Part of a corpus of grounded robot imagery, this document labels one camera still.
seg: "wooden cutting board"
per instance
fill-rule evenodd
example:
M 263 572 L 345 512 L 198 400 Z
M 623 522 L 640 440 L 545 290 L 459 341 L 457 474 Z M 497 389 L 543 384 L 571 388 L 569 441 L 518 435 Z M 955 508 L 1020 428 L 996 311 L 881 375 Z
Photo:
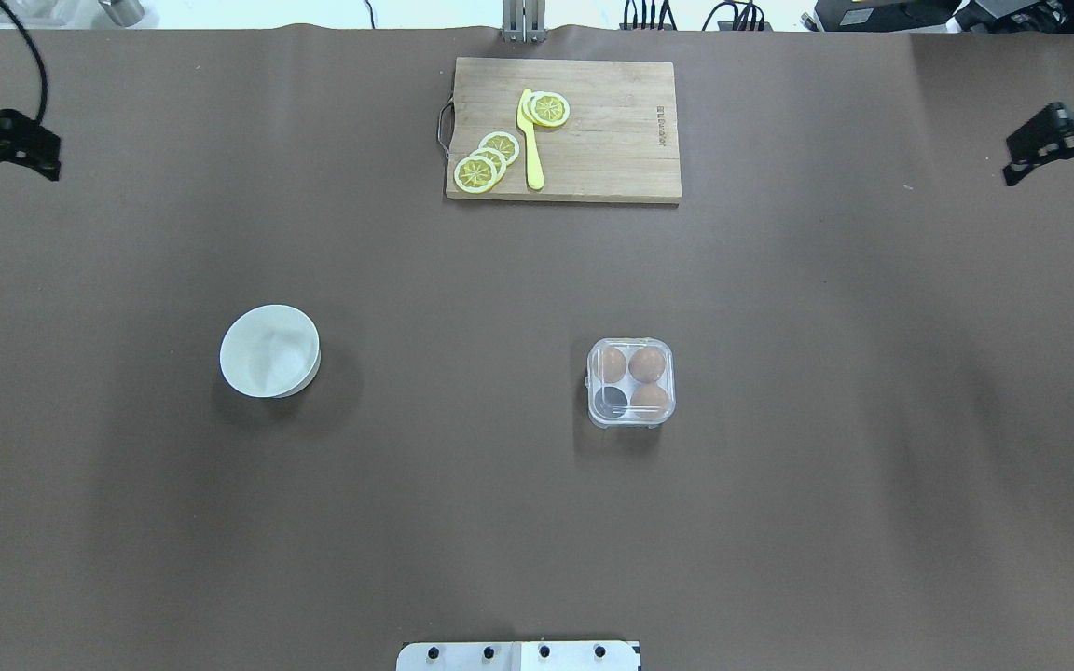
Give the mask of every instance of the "wooden cutting board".
M 517 128 L 521 90 L 553 90 L 570 102 L 560 128 L 537 127 L 546 187 L 525 180 L 524 133 Z M 447 195 L 498 201 L 682 202 L 673 63 L 618 60 L 459 59 L 455 130 Z M 456 162 L 492 131 L 520 141 L 520 157 L 487 194 L 453 183 Z

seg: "metal cylinder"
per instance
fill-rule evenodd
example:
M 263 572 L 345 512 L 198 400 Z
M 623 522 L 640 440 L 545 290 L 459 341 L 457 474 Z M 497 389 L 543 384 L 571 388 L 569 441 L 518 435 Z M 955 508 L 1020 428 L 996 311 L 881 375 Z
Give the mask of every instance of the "metal cylinder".
M 132 27 L 144 17 L 144 5 L 140 0 L 98 0 L 98 3 L 106 11 L 110 20 L 122 27 Z

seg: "yellow knife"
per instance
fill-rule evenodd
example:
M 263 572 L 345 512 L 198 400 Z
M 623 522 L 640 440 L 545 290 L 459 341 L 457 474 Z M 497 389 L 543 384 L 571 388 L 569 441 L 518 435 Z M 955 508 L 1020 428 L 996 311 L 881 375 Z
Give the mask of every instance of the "yellow knife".
M 540 191 L 546 186 L 546 174 L 540 170 L 540 157 L 537 156 L 537 136 L 534 135 L 534 122 L 525 116 L 525 100 L 533 93 L 531 88 L 525 88 L 525 92 L 520 94 L 520 102 L 517 102 L 517 128 L 525 133 L 525 177 L 528 187 L 534 191 Z

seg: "lime slice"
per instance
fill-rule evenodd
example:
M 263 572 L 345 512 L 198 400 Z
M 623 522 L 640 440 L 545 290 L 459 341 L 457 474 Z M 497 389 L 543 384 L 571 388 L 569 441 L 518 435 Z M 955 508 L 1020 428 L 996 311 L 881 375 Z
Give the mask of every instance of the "lime slice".
M 547 128 L 557 128 L 570 118 L 570 102 L 553 90 L 535 90 L 525 107 L 534 123 Z
M 494 162 L 480 154 L 471 154 L 455 165 L 455 185 L 468 194 L 481 194 L 495 187 L 498 175 Z
M 480 142 L 481 148 L 492 148 L 504 154 L 505 162 L 511 165 L 520 156 L 520 142 L 511 132 L 490 132 Z
M 475 149 L 470 156 L 473 157 L 485 157 L 489 158 L 491 164 L 495 166 L 495 180 L 504 178 L 504 171 L 508 170 L 508 158 L 504 156 L 499 149 L 493 149 L 491 147 L 480 147 Z

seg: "white bowl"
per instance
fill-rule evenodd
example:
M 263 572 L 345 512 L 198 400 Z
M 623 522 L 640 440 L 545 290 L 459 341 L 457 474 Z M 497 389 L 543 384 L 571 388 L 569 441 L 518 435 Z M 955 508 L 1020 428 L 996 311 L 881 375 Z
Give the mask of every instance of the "white bowl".
M 230 324 L 218 364 L 240 394 L 282 399 L 304 390 L 317 375 L 317 327 L 297 308 L 260 306 Z

